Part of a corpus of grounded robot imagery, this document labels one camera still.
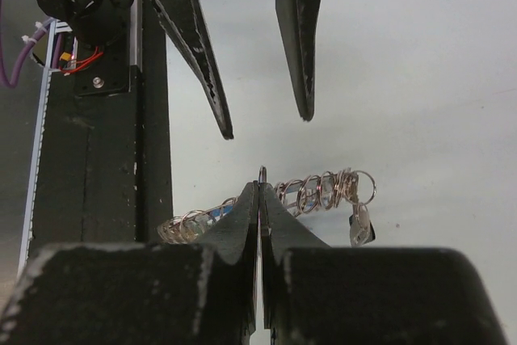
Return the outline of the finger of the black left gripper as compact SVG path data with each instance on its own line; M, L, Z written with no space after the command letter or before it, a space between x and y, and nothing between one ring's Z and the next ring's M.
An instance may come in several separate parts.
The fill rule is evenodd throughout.
M297 110L311 121L315 109L316 30L321 0L275 0Z
M233 139L233 125L200 0L150 0L159 22L199 79L221 135Z

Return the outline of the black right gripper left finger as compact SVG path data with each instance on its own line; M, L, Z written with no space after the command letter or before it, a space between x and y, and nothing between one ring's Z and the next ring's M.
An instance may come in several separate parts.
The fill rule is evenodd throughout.
M189 244L43 247L1 315L4 344L247 344L259 186Z

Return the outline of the metal disc keyring organizer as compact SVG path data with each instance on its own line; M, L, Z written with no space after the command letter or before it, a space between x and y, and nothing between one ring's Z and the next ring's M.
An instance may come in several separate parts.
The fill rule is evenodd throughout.
M279 182L273 188L280 203L293 217L328 212L342 203L348 203L353 212L354 205L363 203L368 207L376 196L375 179L366 171L351 168ZM229 197L215 207L172 217L158 226L158 235L170 244L194 242L230 213L237 201L237 197Z

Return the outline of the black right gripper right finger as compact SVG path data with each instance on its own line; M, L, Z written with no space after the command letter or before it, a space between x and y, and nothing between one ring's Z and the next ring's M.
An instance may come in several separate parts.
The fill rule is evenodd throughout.
M504 344L474 266L444 248L332 247L268 183L258 206L274 344Z

